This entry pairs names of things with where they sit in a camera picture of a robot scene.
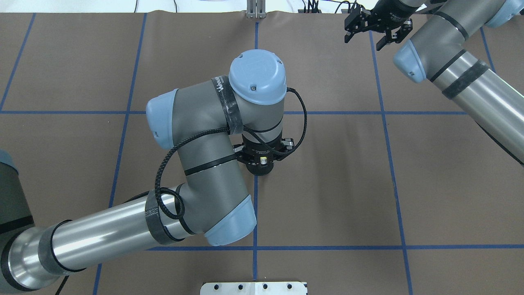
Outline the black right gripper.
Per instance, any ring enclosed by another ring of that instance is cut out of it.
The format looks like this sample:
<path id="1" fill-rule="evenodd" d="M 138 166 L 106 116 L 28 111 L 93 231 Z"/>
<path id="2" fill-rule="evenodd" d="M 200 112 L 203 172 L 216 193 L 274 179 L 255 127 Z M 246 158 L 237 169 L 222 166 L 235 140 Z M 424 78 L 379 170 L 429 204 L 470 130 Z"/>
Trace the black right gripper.
<path id="1" fill-rule="evenodd" d="M 413 21 L 408 18 L 421 6 L 421 0 L 379 0 L 373 11 L 369 11 L 361 4 L 350 4 L 344 21 L 344 43 L 349 43 L 359 32 L 375 29 L 376 22 L 381 28 L 389 28 L 385 30 L 385 36 L 376 43 L 377 51 L 391 43 L 401 43 L 413 30 Z M 397 27 L 398 30 L 392 32 L 391 29 Z"/>

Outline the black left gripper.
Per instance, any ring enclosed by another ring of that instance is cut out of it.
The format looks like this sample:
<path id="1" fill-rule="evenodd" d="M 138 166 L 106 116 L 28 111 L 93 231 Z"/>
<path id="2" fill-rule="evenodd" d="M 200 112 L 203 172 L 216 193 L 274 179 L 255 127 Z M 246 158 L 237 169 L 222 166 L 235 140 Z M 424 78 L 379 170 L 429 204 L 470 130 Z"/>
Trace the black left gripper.
<path id="1" fill-rule="evenodd" d="M 289 154 L 295 146 L 293 138 L 275 138 L 273 149 L 279 152 L 275 153 L 256 139 L 242 136 L 242 140 L 242 144 L 233 145 L 233 151 L 236 159 L 243 164 L 260 164 L 260 157 L 268 157 L 268 163 L 282 161 L 287 156 L 279 153 Z"/>

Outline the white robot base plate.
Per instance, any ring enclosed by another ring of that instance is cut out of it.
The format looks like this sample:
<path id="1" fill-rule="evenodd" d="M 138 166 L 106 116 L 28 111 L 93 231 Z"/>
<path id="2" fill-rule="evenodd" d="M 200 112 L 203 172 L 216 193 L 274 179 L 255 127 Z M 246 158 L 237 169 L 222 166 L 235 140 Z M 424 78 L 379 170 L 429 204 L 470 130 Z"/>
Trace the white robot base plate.
<path id="1" fill-rule="evenodd" d="M 308 295 L 306 282 L 208 282 L 200 289 L 201 295 Z"/>

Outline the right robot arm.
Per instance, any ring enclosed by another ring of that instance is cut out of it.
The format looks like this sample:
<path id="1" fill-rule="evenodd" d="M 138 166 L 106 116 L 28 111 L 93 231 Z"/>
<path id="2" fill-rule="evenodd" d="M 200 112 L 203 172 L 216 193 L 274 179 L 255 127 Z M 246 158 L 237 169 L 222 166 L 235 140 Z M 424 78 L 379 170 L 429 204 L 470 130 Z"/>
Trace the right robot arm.
<path id="1" fill-rule="evenodd" d="M 377 50 L 404 41 L 393 58 L 400 72 L 432 82 L 523 164 L 523 95 L 463 46 L 483 26 L 497 28 L 522 10 L 522 0 L 380 0 L 370 10 L 353 2 L 345 42 L 368 31 L 383 34 Z"/>

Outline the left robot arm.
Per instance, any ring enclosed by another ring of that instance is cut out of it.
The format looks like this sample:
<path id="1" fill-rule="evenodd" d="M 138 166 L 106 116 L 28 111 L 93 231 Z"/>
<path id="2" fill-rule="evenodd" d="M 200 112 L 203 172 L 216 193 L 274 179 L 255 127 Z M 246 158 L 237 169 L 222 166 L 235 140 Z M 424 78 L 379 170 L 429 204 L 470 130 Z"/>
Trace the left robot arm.
<path id="1" fill-rule="evenodd" d="M 29 293 L 106 260 L 203 234 L 211 246 L 249 235 L 257 218 L 242 163 L 269 174 L 302 143 L 282 134 L 287 86 L 281 58 L 239 54 L 227 75 L 148 101 L 156 142 L 168 151 L 154 186 L 78 220 L 36 227 L 19 171 L 1 151 L 1 293 Z"/>

